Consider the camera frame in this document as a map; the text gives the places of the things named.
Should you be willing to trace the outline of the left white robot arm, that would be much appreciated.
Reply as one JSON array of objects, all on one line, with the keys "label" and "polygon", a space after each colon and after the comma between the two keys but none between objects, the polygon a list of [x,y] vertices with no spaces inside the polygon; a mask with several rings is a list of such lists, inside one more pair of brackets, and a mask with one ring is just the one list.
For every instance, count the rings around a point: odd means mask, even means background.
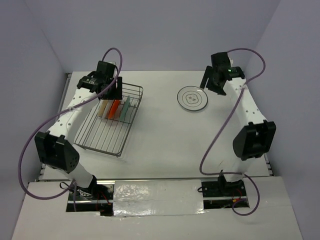
[{"label": "left white robot arm", "polygon": [[39,131],[34,137],[40,162],[75,181],[80,194],[88,200],[98,194],[97,179],[80,164],[80,154],[73,143],[93,107],[115,89],[120,70],[119,66],[100,60],[95,71],[78,81],[66,112],[47,131]]}]

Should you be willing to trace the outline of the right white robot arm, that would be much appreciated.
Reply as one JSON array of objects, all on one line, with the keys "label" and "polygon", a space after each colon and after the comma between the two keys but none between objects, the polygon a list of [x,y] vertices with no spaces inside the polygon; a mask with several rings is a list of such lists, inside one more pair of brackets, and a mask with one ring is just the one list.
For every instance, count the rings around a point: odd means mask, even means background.
[{"label": "right white robot arm", "polygon": [[269,152],[276,132],[276,124],[268,121],[256,105],[239,66],[233,66],[227,52],[211,55],[211,64],[206,67],[200,83],[201,89],[208,89],[218,95],[228,96],[234,105],[222,125],[224,129],[233,115],[240,123],[240,131],[232,141],[233,152],[237,157],[233,166],[219,170],[225,179],[217,184],[218,192],[228,196],[235,189],[234,182],[240,181],[254,159]]}]

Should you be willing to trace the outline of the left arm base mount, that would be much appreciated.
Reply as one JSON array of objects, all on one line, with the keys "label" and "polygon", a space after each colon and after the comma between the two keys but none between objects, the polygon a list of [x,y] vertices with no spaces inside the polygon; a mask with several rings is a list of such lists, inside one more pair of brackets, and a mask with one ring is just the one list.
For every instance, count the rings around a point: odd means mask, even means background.
[{"label": "left arm base mount", "polygon": [[95,212],[100,216],[112,217],[114,184],[100,184],[96,193],[89,194],[84,190],[72,186],[68,191],[68,199],[66,203],[66,212]]}]

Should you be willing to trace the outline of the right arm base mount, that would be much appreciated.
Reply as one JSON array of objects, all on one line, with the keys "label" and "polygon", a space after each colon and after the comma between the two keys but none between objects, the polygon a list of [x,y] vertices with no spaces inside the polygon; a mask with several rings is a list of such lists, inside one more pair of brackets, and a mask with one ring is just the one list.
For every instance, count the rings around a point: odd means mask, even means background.
[{"label": "right arm base mount", "polygon": [[246,196],[246,189],[242,180],[228,182],[224,176],[219,176],[215,181],[202,181],[197,191],[202,193],[204,198],[241,198]]}]

